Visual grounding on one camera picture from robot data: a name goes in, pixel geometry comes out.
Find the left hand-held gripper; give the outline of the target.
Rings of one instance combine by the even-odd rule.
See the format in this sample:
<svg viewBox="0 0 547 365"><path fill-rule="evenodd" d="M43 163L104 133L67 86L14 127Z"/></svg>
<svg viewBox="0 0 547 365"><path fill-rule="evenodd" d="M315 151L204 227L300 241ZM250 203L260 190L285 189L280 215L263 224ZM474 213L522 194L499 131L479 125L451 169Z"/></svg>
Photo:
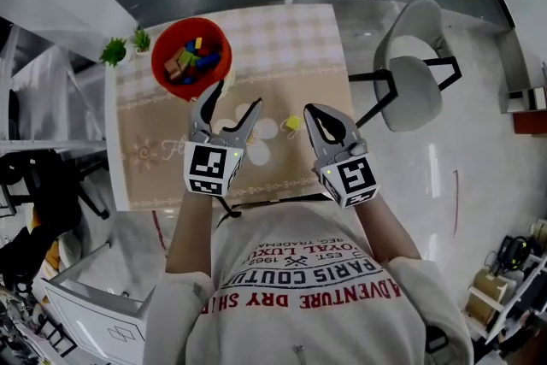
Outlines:
<svg viewBox="0 0 547 365"><path fill-rule="evenodd" d="M262 111L256 99L235 127L214 134L210 122L221 96L224 80L209 86L193 104L189 139L184 149L184 180L187 191L224 197L240 170L246 144Z"/></svg>

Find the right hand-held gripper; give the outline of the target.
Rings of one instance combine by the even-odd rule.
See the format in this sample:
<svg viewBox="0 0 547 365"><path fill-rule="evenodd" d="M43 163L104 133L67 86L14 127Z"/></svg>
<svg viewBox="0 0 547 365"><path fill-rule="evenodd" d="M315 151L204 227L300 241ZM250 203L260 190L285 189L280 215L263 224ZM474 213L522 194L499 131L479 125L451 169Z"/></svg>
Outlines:
<svg viewBox="0 0 547 365"><path fill-rule="evenodd" d="M336 204L346 209L374 199L379 183L373 175L372 155L365 141L358 140L355 122L318 103L306 104L303 115L317 157L314 171Z"/></svg>

